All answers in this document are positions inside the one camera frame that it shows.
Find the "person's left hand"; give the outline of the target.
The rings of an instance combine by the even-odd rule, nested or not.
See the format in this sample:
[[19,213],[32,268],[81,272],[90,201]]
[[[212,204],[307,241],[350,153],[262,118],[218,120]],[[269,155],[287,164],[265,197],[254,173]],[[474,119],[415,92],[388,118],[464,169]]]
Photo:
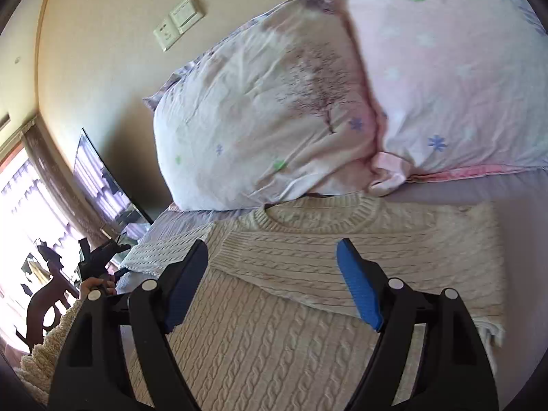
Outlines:
[[114,276],[107,278],[89,277],[80,286],[80,299],[84,300],[94,288],[103,288],[107,295],[116,295],[116,283]]

